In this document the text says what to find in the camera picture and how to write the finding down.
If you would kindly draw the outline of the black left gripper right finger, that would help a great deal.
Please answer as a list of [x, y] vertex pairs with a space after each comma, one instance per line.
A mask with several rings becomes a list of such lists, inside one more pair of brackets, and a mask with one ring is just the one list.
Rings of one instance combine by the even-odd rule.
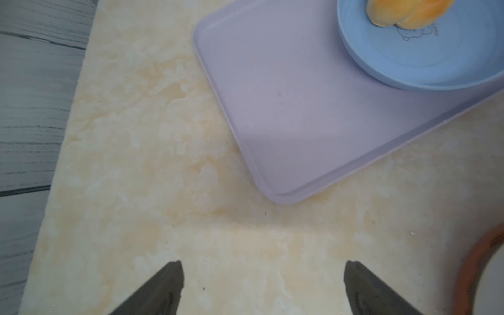
[[344, 283], [353, 314], [421, 315], [420, 311], [358, 261], [346, 262]]

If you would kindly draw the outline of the white ceramic pot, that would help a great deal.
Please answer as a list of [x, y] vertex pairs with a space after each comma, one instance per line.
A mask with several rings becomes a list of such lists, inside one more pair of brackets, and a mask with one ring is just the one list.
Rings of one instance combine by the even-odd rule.
[[488, 259], [476, 286], [472, 314], [504, 315], [503, 245]]

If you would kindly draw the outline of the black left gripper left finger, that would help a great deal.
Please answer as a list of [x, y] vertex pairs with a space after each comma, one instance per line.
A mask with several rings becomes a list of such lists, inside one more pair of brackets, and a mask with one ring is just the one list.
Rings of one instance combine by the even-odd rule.
[[184, 284], [182, 262], [168, 262], [110, 315], [176, 315]]

